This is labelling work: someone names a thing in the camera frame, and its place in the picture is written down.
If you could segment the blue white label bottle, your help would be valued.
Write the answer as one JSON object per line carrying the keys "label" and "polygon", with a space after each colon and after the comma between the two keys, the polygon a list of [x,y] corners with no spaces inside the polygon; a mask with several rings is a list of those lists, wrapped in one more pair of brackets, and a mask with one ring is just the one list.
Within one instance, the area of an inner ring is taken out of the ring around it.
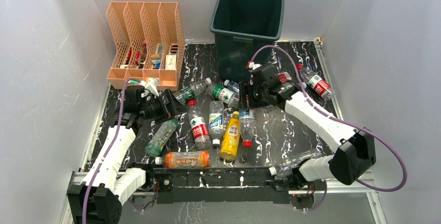
{"label": "blue white label bottle", "polygon": [[209,135],[213,147],[220,146],[224,131],[224,104],[221,101],[212,101],[209,113]]}

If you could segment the red label water bottle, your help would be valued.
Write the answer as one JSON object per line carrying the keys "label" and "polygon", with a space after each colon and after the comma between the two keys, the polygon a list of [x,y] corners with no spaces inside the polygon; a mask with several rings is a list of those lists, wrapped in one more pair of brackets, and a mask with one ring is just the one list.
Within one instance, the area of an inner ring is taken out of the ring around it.
{"label": "red label water bottle", "polygon": [[189,123],[194,138],[195,145],[200,150],[205,150],[211,145],[209,131],[202,116],[202,112],[197,106],[197,102],[191,99],[189,102]]}

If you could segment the red blue label bottle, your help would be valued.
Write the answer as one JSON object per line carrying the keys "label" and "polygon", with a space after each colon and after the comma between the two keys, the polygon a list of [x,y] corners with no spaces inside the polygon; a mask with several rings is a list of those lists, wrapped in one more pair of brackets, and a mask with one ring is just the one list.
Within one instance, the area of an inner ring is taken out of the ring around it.
{"label": "red blue label bottle", "polygon": [[252,146],[252,140],[256,129],[255,110],[253,108],[243,109],[239,112],[240,135],[243,146]]}

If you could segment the orange drink bottle white cap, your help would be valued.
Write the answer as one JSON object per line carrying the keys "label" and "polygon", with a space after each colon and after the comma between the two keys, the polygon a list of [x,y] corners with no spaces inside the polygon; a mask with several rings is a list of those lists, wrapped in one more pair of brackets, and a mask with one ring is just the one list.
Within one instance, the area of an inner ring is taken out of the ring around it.
{"label": "orange drink bottle white cap", "polygon": [[154,163],[169,169],[205,168],[210,167],[210,153],[206,150],[169,152],[164,156],[156,157]]}

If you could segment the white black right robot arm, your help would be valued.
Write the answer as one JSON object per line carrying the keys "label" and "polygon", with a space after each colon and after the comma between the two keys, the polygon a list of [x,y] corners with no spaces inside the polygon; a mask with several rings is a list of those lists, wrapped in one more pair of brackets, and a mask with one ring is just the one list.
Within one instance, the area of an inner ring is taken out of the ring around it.
{"label": "white black right robot arm", "polygon": [[351,185],[376,163],[374,138],[333,120],[333,114],[302,92],[299,83],[270,65],[249,62],[251,79],[241,84],[244,108],[277,106],[315,132],[330,148],[331,155],[303,154],[293,162],[270,168],[271,175],[305,190],[315,180],[336,179]]}

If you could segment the yellow honey drink bottle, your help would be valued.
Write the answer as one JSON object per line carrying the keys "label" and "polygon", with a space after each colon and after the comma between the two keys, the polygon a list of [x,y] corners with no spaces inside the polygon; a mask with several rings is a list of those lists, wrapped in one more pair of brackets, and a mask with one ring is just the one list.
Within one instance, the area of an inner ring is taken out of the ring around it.
{"label": "yellow honey drink bottle", "polygon": [[240,140],[239,111],[234,111],[222,140],[219,157],[225,161],[235,160]]}

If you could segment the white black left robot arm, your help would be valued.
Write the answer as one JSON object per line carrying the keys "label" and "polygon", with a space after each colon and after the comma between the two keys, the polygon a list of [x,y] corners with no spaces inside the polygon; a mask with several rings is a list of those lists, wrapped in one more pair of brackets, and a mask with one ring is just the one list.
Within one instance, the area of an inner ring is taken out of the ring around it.
{"label": "white black left robot arm", "polygon": [[159,93],[151,82],[129,79],[121,91],[106,140],[80,183],[67,191],[73,223],[118,223],[123,205],[138,189],[151,190],[151,166],[134,163],[119,175],[126,153],[144,121],[161,124],[185,112],[170,89]]}

